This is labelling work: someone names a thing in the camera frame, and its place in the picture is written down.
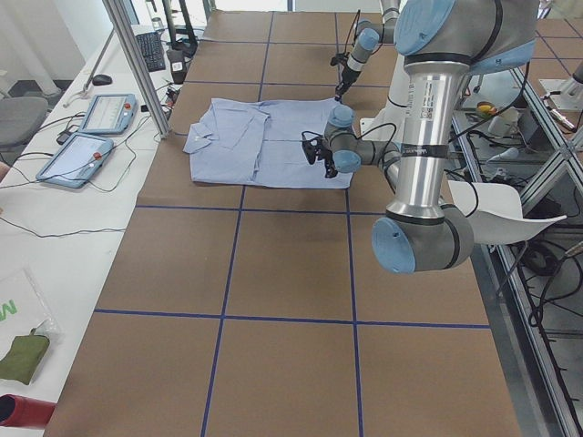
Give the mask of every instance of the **metal frame pole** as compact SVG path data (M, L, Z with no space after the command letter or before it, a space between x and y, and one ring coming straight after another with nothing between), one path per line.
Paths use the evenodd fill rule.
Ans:
M210 0L202 0L202 7L204 7L204 15L207 17L207 20L210 17L210 13L217 8L215 2Z
M107 14L114 29L116 29L119 43L126 54L129 67L138 82L139 90L146 101L149 113L154 119L160 137L165 138L170 130L168 120L164 111L162 111L162 106L156 94L156 88L149 76L146 62L139 51L138 43L134 37L134 31L129 22L128 12L123 4L123 0L103 0L103 5L107 9Z

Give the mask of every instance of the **blue tape line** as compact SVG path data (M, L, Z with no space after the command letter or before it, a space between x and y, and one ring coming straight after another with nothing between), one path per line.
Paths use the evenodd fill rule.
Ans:
M95 308L99 314L119 314L123 316L150 316L150 317L176 317L187 319L220 319L219 314L197 314L189 312L163 312L163 311L140 311L140 310L108 310Z
M185 80L185 84L217 84L217 85L259 85L259 82L233 82L227 80Z
M547 45L548 49L551 51L551 53L553 55L555 55L555 58L557 59L557 61L561 64L561 66L563 67L563 69L567 72L568 75L570 75L570 73L568 72L568 68L565 64L563 64L563 61L561 60L560 57L558 57L557 52L555 52L555 50L553 50L553 47L550 46L550 44L547 42L547 39L544 36L541 36L540 39L543 40L543 42Z
M539 35L541 38L554 38L554 39L581 39L582 37L582 36L543 36L542 34Z
M204 437L207 432L207 426L209 423L209 413L210 413L210 403L212 400L212 391L214 388L215 376L217 374L217 364L219 362L219 350L220 350L220 341L222 340L222 330L225 324L225 314L227 312L227 304L229 302L229 292L230 292L230 280L232 278L233 267L235 265L235 254L237 252L237 242L239 240L239 231L240 231L240 220L243 215L243 203L245 201L245 188L243 187L242 192L240 193L240 203L239 203L239 215L237 217L237 226L235 228L235 236L233 237L233 247L230 253L230 262L229 262L229 273L227 275L227 283L225 284L225 296L222 302L222 309L220 311L220 323L219 323L219 332L217 333L217 343L215 345L215 353L212 359L212 368L210 371L210 382L209 382L209 390L207 391L207 403L204 409L204 416L202 420L202 426L200 428L200 437Z
M221 207L172 207L159 205L136 205L139 209L190 209L195 211L239 211L238 208L221 208Z
M239 211L238 208L223 208L223 207L187 207L187 206L169 206L169 205L136 205L140 209L191 209L193 211ZM345 215L351 216L366 216L366 217L384 217L384 214L379 212L345 212L345 211L309 211L300 209L263 209L263 208L243 208L242 212L257 212L257 213L290 213L290 214L323 214L323 215Z
M334 31L336 32L336 53L340 53L340 41L338 41L338 14L334 12ZM336 66L336 74L338 76L338 83L340 84L342 77L340 76L340 65Z
M263 71L261 72L261 83L259 85L259 96L257 97L257 101L261 102L261 96L263 94L263 81L265 80L265 70L267 69L267 58L270 54L270 44L271 44L271 31L273 30L273 19L275 17L275 13L271 12L271 22L270 22L270 32L267 37L267 47L265 48L265 59L263 59Z
M568 24L568 25L571 27L571 29L573 29L573 30L575 31L575 33L576 33L577 35L579 35L579 37L580 37L580 38L583 38L583 35L582 35L582 34L580 34L580 32L579 32L579 31L578 31L578 30L577 30L577 29L576 29L576 28L575 28L575 27L574 27L574 26L573 26L573 25L572 25L572 24L571 24L571 23L570 23L568 20L565 20L565 21L566 21L566 22L567 22L567 24Z
M325 325L352 325L349 320L335 320L335 319L302 319L302 318L288 318L288 317L269 317L269 316L225 316L227 320L244 320L244 321L278 321L286 323L314 323Z
M144 317L176 317L186 319L224 319L224 320L246 320L246 321L277 321L283 323L314 323L332 325L354 325L352 320L337 319L309 319L309 318L288 318L271 316L236 316L220 314L198 314L189 312L167 312L167 311L141 311L141 310L111 310L97 308L94 312L100 314L117 314L121 316L144 316ZM417 321L379 321L379 320L358 320L359 326L395 326L403 328L431 328L449 330L489 330L489 325L471 323L423 323Z
M490 325L465 323L422 323L414 321L359 321L363 326L396 326L404 328L439 328L450 330L489 330Z
M353 301L353 339L354 339L354 369L356 372L356 402L358 406L358 433L364 437L363 419L363 390L361 383L361 358L358 346L358 314L356 311L356 284L354 281L354 255L353 255L353 230L350 220L350 196L349 190L344 191L346 197L346 227L348 229L348 259L350 271L350 290Z

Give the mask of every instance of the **robotic arm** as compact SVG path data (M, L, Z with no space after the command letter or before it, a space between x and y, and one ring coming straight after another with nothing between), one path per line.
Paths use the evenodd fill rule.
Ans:
M356 40L351 54L339 53L332 58L332 66L340 63L343 66L340 84L336 87L336 100L340 100L348 88L352 86L363 70L364 64L373 54L374 48L381 44L392 44L394 28L399 16L399 0L381 0L383 23L374 24L362 20L356 24L354 33Z
M456 98L468 75L530 60L537 8L535 0L410 0L394 30L409 77L400 150L390 138L356 137L349 107L331 113L323 147L332 152L336 170L377 165L396 187L385 217L373 227L373 250L385 269L449 269L469 257L474 235L467 218L440 200Z

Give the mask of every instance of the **wall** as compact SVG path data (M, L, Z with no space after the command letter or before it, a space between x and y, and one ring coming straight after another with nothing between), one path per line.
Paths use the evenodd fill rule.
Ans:
M111 23L101 0L0 0L52 79L73 79L105 41ZM31 79L0 29L0 69L9 86Z
M380 12L379 0L295 0L296 11Z
M87 60L101 47L112 29L101 0L52 0L65 26Z

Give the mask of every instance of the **gray chair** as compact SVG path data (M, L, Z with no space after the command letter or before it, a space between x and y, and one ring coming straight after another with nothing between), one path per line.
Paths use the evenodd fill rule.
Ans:
M4 176L6 176L8 174L8 171L10 170L10 167L5 164L4 162L0 161L0 182L2 181L2 179L4 179Z
M48 102L42 97L0 100L0 151L26 144L46 118Z

